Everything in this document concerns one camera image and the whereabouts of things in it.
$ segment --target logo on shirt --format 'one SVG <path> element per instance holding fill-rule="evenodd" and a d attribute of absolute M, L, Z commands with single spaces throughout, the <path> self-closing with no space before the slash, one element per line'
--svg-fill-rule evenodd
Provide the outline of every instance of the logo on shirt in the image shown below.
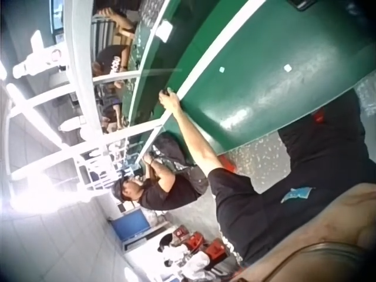
<path fill-rule="evenodd" d="M 110 73 L 118 72 L 119 71 L 119 65 L 120 65 L 121 58 L 118 56 L 115 56 L 113 58 L 112 64 L 111 64 L 111 71 Z"/>
<path fill-rule="evenodd" d="M 237 263 L 240 264 L 243 261 L 243 258 L 240 256 L 240 254 L 238 252 L 235 251 L 234 245 L 232 245 L 230 243 L 230 241 L 228 241 L 228 239 L 223 236 L 223 233 L 222 233 L 222 231 L 221 231 L 220 228 L 219 228 L 219 233 L 221 235 L 223 244 L 226 245 L 226 247 L 231 252 L 231 254 L 233 254 L 235 256 L 235 259 L 236 259 Z"/>
<path fill-rule="evenodd" d="M 310 196 L 312 187 L 302 187 L 298 189 L 291 188 L 291 190 L 283 197 L 281 203 L 290 199 L 307 199 Z"/>

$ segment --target sticker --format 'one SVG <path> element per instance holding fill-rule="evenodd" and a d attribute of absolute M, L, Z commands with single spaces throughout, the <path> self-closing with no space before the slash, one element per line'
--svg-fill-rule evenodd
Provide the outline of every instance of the sticker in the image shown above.
<path fill-rule="evenodd" d="M 281 203 L 290 199 L 307 199 L 310 196 L 312 187 L 302 187 L 298 189 L 291 188 L 291 190 L 283 197 Z"/>

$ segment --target red chair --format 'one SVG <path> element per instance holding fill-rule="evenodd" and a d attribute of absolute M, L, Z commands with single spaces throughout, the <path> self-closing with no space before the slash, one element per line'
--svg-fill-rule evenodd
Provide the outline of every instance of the red chair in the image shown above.
<path fill-rule="evenodd" d="M 214 239 L 208 248 L 204 250 L 204 253 L 206 253 L 210 259 L 210 264 L 205 268 L 205 270 L 210 270 L 213 266 L 219 264 L 227 258 L 226 246 L 219 238 Z"/>
<path fill-rule="evenodd" d="M 188 229 L 184 225 L 180 225 L 174 232 L 174 236 L 179 240 L 184 240 L 189 235 Z"/>
<path fill-rule="evenodd" d="M 194 253 L 201 247 L 204 241 L 204 236 L 200 232 L 194 232 L 183 244 L 187 246 L 191 253 Z"/>

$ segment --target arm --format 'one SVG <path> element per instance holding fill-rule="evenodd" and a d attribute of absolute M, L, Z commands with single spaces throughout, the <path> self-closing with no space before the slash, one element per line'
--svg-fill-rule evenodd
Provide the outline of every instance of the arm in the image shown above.
<path fill-rule="evenodd" d="M 149 164 L 154 170 L 157 177 L 159 177 L 158 184 L 165 192 L 170 192 L 175 182 L 175 174 L 171 172 L 166 166 L 155 161 L 150 154 L 143 157 L 145 164 Z"/>
<path fill-rule="evenodd" d="M 126 68 L 128 66 L 128 61 L 129 61 L 129 46 L 127 45 L 124 50 L 122 51 L 122 58 L 121 58 L 121 61 L 120 61 L 120 68 L 121 68 L 121 72 L 124 72 L 126 71 Z"/>
<path fill-rule="evenodd" d="M 202 136 L 183 112 L 177 95 L 170 89 L 168 91 L 170 96 L 164 95 L 163 93 L 159 94 L 160 102 L 167 110 L 172 112 L 193 160 L 202 169 L 204 174 L 208 176 L 213 169 L 223 167 L 223 165 L 204 136 Z"/>
<path fill-rule="evenodd" d="M 113 105 L 112 108 L 116 113 L 117 126 L 122 128 L 123 127 L 122 126 L 122 110 L 120 108 L 120 105 L 119 104 Z"/>
<path fill-rule="evenodd" d="M 150 179 L 151 181 L 154 181 L 156 179 L 154 170 L 152 169 L 151 165 L 148 163 L 145 163 L 145 178 Z"/>
<path fill-rule="evenodd" d="M 119 25 L 123 29 L 133 29 L 134 25 L 133 22 L 128 20 L 127 18 L 117 14 L 113 11 L 111 8 L 104 8 L 98 11 L 99 15 L 105 16 L 107 18 L 110 18 L 114 22 L 116 22 L 117 25 Z"/>

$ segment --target backpack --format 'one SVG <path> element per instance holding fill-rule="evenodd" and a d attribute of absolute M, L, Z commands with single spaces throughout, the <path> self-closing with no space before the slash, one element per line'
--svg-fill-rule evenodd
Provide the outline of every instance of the backpack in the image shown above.
<path fill-rule="evenodd" d="M 169 132 L 162 132 L 158 135 L 154 140 L 153 147 L 155 147 L 153 153 L 162 159 L 185 167 L 192 166 L 175 137 Z"/>
<path fill-rule="evenodd" d="M 161 159 L 163 164 L 176 174 L 183 175 L 197 192 L 205 193 L 209 183 L 202 170 L 191 164 L 175 137 L 169 132 L 162 132 L 155 139 L 152 155 Z"/>

